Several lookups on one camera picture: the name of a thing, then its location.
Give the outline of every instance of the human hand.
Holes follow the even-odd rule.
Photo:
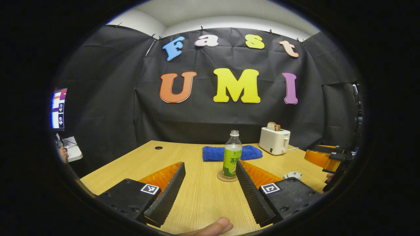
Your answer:
[[[333,177],[334,177],[334,174],[328,173],[327,174],[327,178],[328,178],[327,182],[330,182]]]
[[[68,154],[67,150],[64,147],[60,147],[60,155],[64,162],[67,162]]]
[[[231,224],[230,220],[226,217],[220,217],[216,222],[213,224],[199,229],[195,231],[191,231],[188,233],[180,233],[180,236],[217,236],[221,235],[233,228],[233,224]]]

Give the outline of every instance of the desk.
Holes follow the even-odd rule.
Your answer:
[[[255,223],[239,181],[223,182],[217,178],[222,162],[203,162],[205,144],[180,144],[150,141],[115,161],[83,177],[81,181],[94,194],[99,195],[125,178],[139,180],[176,162],[185,162],[185,179],[172,210],[160,228],[173,234],[197,230],[225,216],[234,228],[224,236],[234,236],[261,227]],[[247,162],[278,177],[290,171],[303,173],[302,182],[322,193],[326,173],[304,160],[305,152],[299,149],[274,156],[262,150],[263,157]]]

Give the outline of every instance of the computer screen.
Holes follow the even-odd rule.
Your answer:
[[[64,131],[64,101],[67,88],[57,89],[51,100],[51,128],[55,131]]]

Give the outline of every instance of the green bottle label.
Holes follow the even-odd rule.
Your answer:
[[[225,148],[225,157],[223,159],[223,175],[227,177],[236,176],[236,162],[241,159],[241,150],[227,150]]]

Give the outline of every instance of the orange letter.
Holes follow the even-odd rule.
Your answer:
[[[292,49],[292,48],[294,48],[294,45],[290,44],[286,40],[280,41],[279,43],[281,45],[283,45],[284,49],[286,50],[287,54],[289,54],[289,56],[294,57],[294,58],[299,57],[299,54],[297,54],[296,52],[294,52],[293,49]]]
[[[179,94],[172,93],[172,83],[173,80],[178,76],[175,73],[164,74],[160,78],[162,79],[162,84],[160,86],[160,98],[169,103],[176,103],[185,101],[191,94],[192,79],[196,76],[197,73],[193,71],[184,72],[181,76],[184,78],[184,86],[182,87],[182,92]]]

